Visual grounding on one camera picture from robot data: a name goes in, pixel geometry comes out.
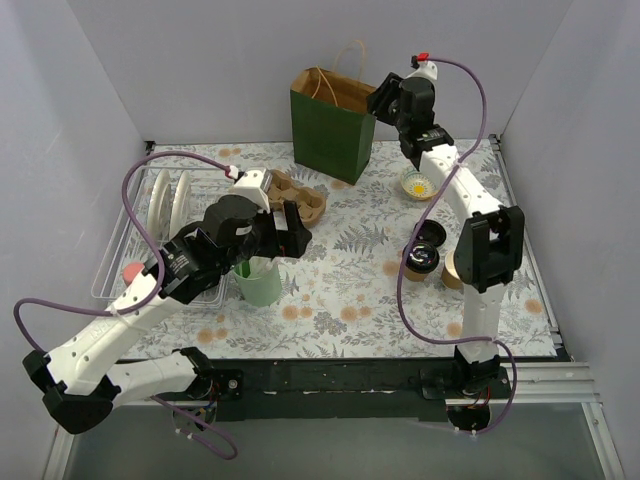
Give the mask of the black coffee cup lid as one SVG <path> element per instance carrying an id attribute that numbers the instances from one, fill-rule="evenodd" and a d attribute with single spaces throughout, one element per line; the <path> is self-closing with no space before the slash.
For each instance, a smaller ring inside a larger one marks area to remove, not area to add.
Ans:
<path id="1" fill-rule="evenodd" d="M 415 269 L 432 269 L 433 272 L 440 262 L 438 249 L 426 242 L 415 241 L 405 247 L 404 253 L 405 266 L 409 265 Z"/>

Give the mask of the brown paper coffee cup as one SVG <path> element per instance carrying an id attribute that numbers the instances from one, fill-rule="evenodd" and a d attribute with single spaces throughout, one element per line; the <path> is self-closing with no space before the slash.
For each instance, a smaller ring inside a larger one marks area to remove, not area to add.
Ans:
<path id="1" fill-rule="evenodd" d="M 404 268 L 403 276 L 412 282 L 422 282 L 424 281 L 430 274 L 432 273 L 432 269 L 415 269 L 406 265 Z"/>

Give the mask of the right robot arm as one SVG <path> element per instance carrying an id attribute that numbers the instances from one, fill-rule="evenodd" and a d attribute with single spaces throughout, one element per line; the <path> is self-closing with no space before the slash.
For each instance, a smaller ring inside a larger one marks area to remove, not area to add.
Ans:
<path id="1" fill-rule="evenodd" d="M 451 135 L 435 121 L 436 69 L 427 62 L 407 77 L 387 75 L 366 100 L 378 121 L 396 128 L 403 155 L 431 180 L 461 232 L 453 261 L 464 292 L 462 336 L 449 373 L 433 384 L 475 397 L 500 375 L 498 324 L 507 285 L 521 267 L 525 216 L 490 193 L 463 164 Z"/>

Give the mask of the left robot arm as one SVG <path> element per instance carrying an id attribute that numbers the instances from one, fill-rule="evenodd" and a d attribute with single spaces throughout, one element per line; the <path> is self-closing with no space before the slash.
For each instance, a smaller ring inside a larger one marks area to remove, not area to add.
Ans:
<path id="1" fill-rule="evenodd" d="M 128 288 L 83 330 L 59 347 L 35 349 L 23 360 L 51 417 L 79 434 L 113 409 L 157 394 L 205 398 L 219 376 L 196 347 L 134 363 L 122 356 L 152 328 L 214 288 L 236 265 L 253 257 L 299 258 L 312 238 L 295 202 L 283 204 L 287 227 L 239 195 L 224 195 L 200 221 L 184 226 L 150 258 Z"/>

